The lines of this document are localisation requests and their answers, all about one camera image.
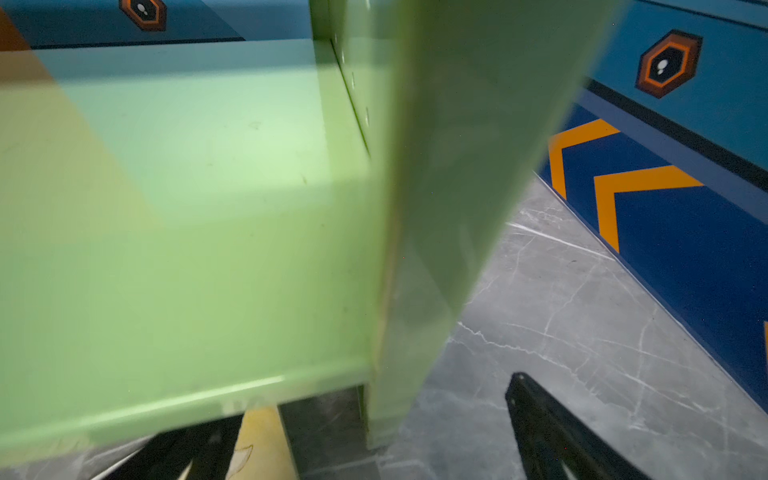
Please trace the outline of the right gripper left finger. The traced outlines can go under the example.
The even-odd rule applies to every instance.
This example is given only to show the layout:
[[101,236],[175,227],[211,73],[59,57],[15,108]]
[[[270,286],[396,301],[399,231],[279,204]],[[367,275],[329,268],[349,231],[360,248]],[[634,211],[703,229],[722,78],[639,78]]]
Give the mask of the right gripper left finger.
[[106,479],[224,480],[230,467],[243,415],[167,431],[152,438]]

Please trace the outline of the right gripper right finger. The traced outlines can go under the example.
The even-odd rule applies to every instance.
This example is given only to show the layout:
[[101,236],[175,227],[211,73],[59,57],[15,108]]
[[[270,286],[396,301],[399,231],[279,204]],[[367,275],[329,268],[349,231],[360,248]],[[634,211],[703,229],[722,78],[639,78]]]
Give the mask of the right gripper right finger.
[[529,375],[512,374],[505,400],[528,479],[648,477]]

